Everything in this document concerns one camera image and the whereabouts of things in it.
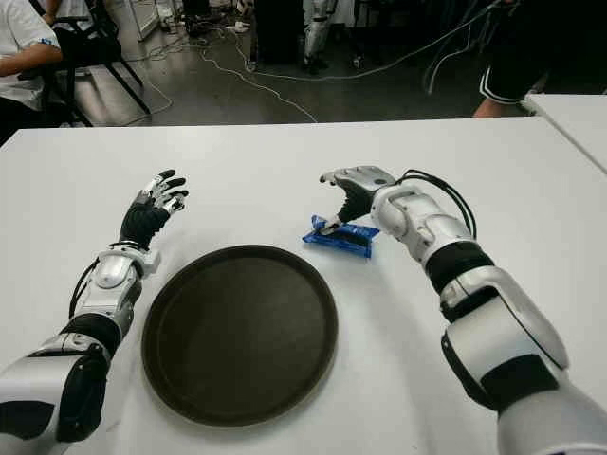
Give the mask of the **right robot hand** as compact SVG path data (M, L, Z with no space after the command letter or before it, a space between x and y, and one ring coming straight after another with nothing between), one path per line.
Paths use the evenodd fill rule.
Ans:
M375 166L342 168L320 176L320 182L339 187L345 200L340 211L320 229L329 235L340 226L370 213L376 193L395 184L395 178Z

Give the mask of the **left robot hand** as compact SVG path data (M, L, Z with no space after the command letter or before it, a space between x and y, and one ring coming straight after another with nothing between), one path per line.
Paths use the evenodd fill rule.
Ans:
M120 226L119 241L147 250L152 239L178 211L185 208L189 192L185 177L175 170L155 175L138 192L126 211Z

